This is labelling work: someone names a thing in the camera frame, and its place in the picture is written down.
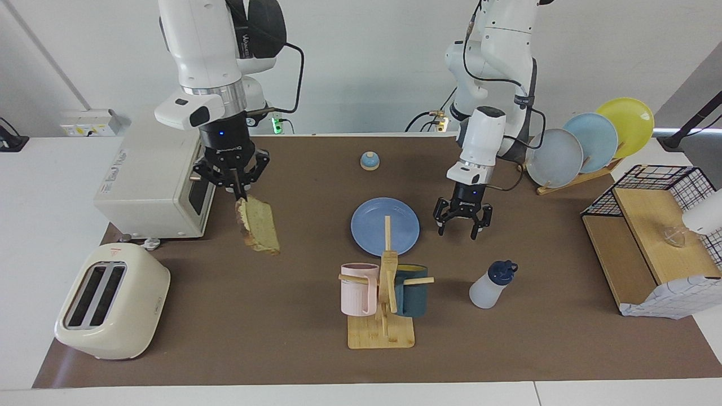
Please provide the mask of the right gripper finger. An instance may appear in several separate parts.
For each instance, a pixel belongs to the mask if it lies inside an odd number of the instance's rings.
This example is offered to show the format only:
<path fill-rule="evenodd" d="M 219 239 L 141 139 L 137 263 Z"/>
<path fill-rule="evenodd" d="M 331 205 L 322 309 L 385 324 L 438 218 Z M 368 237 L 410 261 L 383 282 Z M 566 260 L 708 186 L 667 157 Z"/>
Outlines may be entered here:
<path fill-rule="evenodd" d="M 207 160 L 197 160 L 194 162 L 193 171 L 200 178 L 212 183 L 215 187 L 223 187 L 230 193 L 235 193 L 236 183 L 230 176 Z"/>
<path fill-rule="evenodd" d="M 258 149 L 253 155 L 254 165 L 249 169 L 234 169 L 234 196 L 237 200 L 247 200 L 248 190 L 257 182 L 270 162 L 268 150 Z"/>

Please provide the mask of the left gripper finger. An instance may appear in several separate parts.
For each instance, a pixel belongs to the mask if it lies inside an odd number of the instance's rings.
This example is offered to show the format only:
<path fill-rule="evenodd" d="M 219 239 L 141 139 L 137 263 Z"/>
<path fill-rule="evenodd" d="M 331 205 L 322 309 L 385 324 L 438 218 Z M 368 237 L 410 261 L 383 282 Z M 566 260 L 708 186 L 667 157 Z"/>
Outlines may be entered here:
<path fill-rule="evenodd" d="M 475 206 L 471 210 L 471 219 L 473 227 L 471 231 L 471 239 L 475 241 L 478 234 L 491 223 L 493 207 L 491 205 Z"/>
<path fill-rule="evenodd" d="M 439 197 L 433 210 L 433 218 L 438 227 L 438 236 L 443 236 L 446 222 L 449 219 L 448 210 L 451 204 L 443 197 Z"/>

